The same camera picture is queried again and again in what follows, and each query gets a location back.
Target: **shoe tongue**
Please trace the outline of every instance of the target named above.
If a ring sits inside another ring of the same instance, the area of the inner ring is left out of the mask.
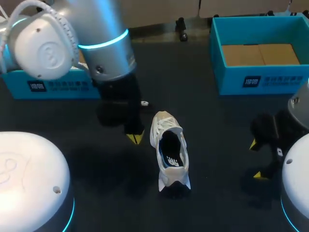
[[[167,131],[171,131],[171,132],[173,132],[174,134],[180,134],[182,131],[183,131],[183,129],[182,129],[182,127],[171,127],[171,128],[168,128],[166,131],[164,131],[161,135],[160,135],[160,140],[162,139],[162,136],[163,136],[163,134],[165,133],[165,132],[167,132]]]

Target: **cable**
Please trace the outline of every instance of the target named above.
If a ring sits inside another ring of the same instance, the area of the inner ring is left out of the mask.
[[[79,50],[77,48],[78,41],[75,38],[74,34],[71,31],[71,28],[73,28],[70,23],[66,20],[65,17],[60,15],[57,11],[55,11],[53,8],[51,8],[49,5],[47,5],[44,2],[41,2],[39,0],[25,0],[21,2],[13,11],[11,17],[8,20],[7,28],[5,30],[5,33],[2,36],[1,44],[0,44],[0,67],[2,70],[2,74],[7,73],[7,69],[4,62],[3,52],[5,49],[5,45],[7,44],[8,37],[10,35],[10,32],[12,30],[13,24],[16,22],[18,16],[20,13],[26,9],[29,6],[36,6],[42,8],[45,12],[50,14],[54,19],[58,21],[58,23],[62,26],[63,30],[67,34],[68,39],[70,40],[71,46],[73,48],[74,52],[74,59],[73,59],[73,66],[79,66]]]
[[[0,5],[0,11],[1,11],[1,13],[3,14],[3,16],[8,20],[9,17],[8,17],[8,15],[5,13],[5,11],[4,11],[4,9],[2,8],[1,5]]]

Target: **open blue box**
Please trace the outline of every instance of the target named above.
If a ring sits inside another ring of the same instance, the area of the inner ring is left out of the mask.
[[[90,77],[79,69],[71,69],[57,80],[42,81],[24,71],[10,72],[2,78],[14,99],[100,99]]]
[[[228,66],[222,45],[290,44],[298,65]],[[304,16],[218,17],[211,62],[220,95],[295,93],[309,77],[309,24]]]

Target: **shoe insole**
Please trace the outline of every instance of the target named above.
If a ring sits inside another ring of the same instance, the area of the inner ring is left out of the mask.
[[[183,161],[180,158],[181,143],[178,136],[171,131],[166,131],[160,140],[160,151],[163,161],[167,167],[183,166]]]

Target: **white sneaker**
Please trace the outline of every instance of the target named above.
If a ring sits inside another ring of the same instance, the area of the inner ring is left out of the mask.
[[[150,130],[150,143],[156,149],[159,173],[159,191],[176,181],[191,189],[189,158],[183,129],[168,112],[158,112]]]

